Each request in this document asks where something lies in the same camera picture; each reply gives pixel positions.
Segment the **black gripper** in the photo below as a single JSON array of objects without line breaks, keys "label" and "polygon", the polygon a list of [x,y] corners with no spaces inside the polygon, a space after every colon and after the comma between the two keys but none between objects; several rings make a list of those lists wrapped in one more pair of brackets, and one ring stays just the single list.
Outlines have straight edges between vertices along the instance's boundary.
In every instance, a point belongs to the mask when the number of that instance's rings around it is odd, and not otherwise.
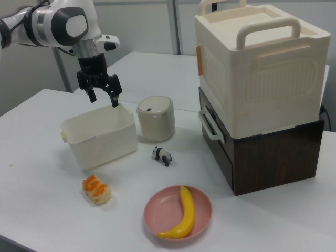
[{"label": "black gripper", "polygon": [[122,87],[116,74],[108,76],[107,63],[104,53],[88,58],[78,58],[80,71],[77,72],[78,85],[88,95],[90,102],[96,101],[94,87],[106,92],[115,108],[119,105],[118,97],[122,93]]}]

